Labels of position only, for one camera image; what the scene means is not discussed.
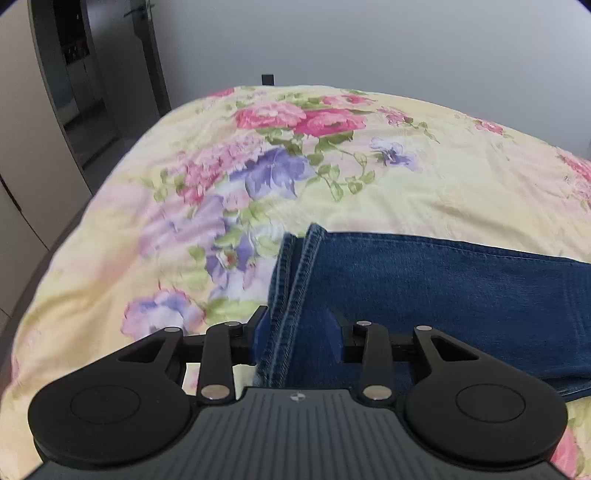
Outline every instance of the doorway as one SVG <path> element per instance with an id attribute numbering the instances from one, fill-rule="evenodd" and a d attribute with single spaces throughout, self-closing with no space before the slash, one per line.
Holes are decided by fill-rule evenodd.
<path id="1" fill-rule="evenodd" d="M 30 0 L 56 117 L 92 193 L 170 111 L 145 0 Z"/>

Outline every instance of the cabinet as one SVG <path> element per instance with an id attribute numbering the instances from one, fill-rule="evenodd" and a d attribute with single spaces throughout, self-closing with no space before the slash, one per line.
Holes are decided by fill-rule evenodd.
<path id="1" fill-rule="evenodd" d="M 2 331 L 4 330 L 4 327 L 6 326 L 7 321 L 8 321 L 8 315 L 6 315 L 6 313 L 4 313 L 2 310 L 0 310 L 0 333 L 2 333 Z"/>
<path id="2" fill-rule="evenodd" d="M 0 17 L 0 45 L 0 174 L 22 215 L 51 247 L 90 190 L 47 93 L 27 0 Z M 0 282 L 6 283 L 4 275 Z"/>
<path id="3" fill-rule="evenodd" d="M 0 186 L 0 310 L 10 315 L 47 248 Z M 0 319 L 0 331 L 4 324 Z"/>

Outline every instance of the blue jeans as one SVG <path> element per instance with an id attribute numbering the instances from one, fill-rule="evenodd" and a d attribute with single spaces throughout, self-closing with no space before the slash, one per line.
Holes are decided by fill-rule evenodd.
<path id="1" fill-rule="evenodd" d="M 565 400 L 591 389 L 591 265 L 419 236 L 284 237 L 269 290 L 271 327 L 255 384 L 351 387 L 323 333 L 327 309 L 410 335 L 431 325 L 547 381 Z M 411 385 L 396 366 L 398 391 Z"/>

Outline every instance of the jeans seam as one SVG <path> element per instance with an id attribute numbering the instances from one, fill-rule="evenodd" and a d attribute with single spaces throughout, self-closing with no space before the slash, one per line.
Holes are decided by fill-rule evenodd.
<path id="1" fill-rule="evenodd" d="M 352 240 L 359 240 L 359 241 L 371 240 L 372 242 L 379 241 L 379 242 L 386 242 L 386 243 L 418 243 L 418 244 L 427 245 L 428 247 L 446 248 L 446 249 L 450 249 L 450 250 L 459 251 L 462 253 L 467 253 L 467 254 L 472 254 L 472 255 L 484 255 L 487 257 L 512 258 L 515 260 L 533 260 L 533 261 L 538 261 L 538 262 L 550 262 L 550 263 L 571 263 L 571 264 L 588 265 L 585 262 L 580 262 L 578 260 L 573 260 L 571 258 L 564 258 L 564 257 L 552 257 L 552 258 L 546 259 L 546 258 L 536 258 L 536 257 L 529 257 L 529 256 L 505 255 L 502 253 L 482 252 L 482 251 L 478 251 L 477 249 L 454 247 L 451 245 L 443 245 L 443 244 L 440 244 L 437 242 L 430 242 L 427 239 L 423 240 L 423 237 L 419 237 L 420 239 L 413 238 L 413 239 L 403 240 L 403 239 L 398 239 L 398 238 L 379 238 L 379 237 L 371 238 L 371 237 L 367 237 L 367 236 L 341 235 L 338 232 L 330 233 L 329 235 L 338 235 L 339 239 L 345 238 L 345 239 L 352 239 Z M 443 240 L 443 239 L 434 239 L 434 240 L 440 241 L 440 242 L 454 242 L 452 240 Z M 479 245 L 479 247 L 486 248 L 486 249 L 493 249 L 493 250 L 501 250 L 498 247 L 488 247 L 486 245 Z M 523 252 L 523 253 L 527 254 L 527 255 L 539 255 L 539 254 L 530 254 L 527 252 Z"/>
<path id="2" fill-rule="evenodd" d="M 316 254 L 325 233 L 326 231 L 322 227 L 312 224 L 306 235 L 306 242 L 302 248 L 302 255 L 295 272 L 295 279 L 287 302 L 287 310 L 281 321 L 278 342 L 271 362 L 270 387 L 282 387 L 285 383 L 293 351 L 295 332 L 299 325 L 301 306 L 306 296 L 311 271 L 316 261 Z"/>
<path id="3" fill-rule="evenodd" d="M 586 383 L 585 387 L 575 388 L 574 390 L 569 389 L 568 387 L 565 388 L 557 388 L 556 391 L 563 397 L 567 395 L 574 395 L 575 393 L 584 392 L 591 389 L 591 380 Z"/>
<path id="4" fill-rule="evenodd" d="M 286 290 L 290 289 L 289 277 L 295 242 L 296 238 L 294 236 L 286 235 L 283 239 L 281 251 L 277 260 L 277 281 L 275 283 L 275 294 L 273 298 L 272 309 L 269 313 L 271 316 L 271 328 L 269 330 L 269 338 L 267 339 L 267 344 L 265 345 L 263 357 L 261 358 L 261 361 L 259 362 L 259 365 L 256 369 L 257 376 L 259 377 L 258 382 L 260 382 L 262 386 L 268 386 L 268 380 L 270 377 L 270 371 L 268 367 L 269 365 L 272 365 L 272 357 L 274 352 L 277 350 L 277 341 L 279 338 L 280 328 L 273 328 L 273 319 L 278 315 L 280 318 L 282 318 L 287 305 L 288 295 L 286 294 Z"/>

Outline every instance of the yellow bedspread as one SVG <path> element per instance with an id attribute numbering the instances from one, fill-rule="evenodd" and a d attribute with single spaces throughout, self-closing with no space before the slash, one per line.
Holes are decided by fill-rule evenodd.
<path id="1" fill-rule="evenodd" d="M 591 262 L 591 161 L 357 90 L 237 87 L 176 109 L 107 179 L 21 322 L 0 406 L 0 477 L 40 461 L 27 408 L 42 386 L 167 325 L 203 333 L 248 319 L 266 301 L 283 233 L 310 222 Z M 591 478 L 589 406 L 569 404 L 554 455 L 569 476 Z"/>

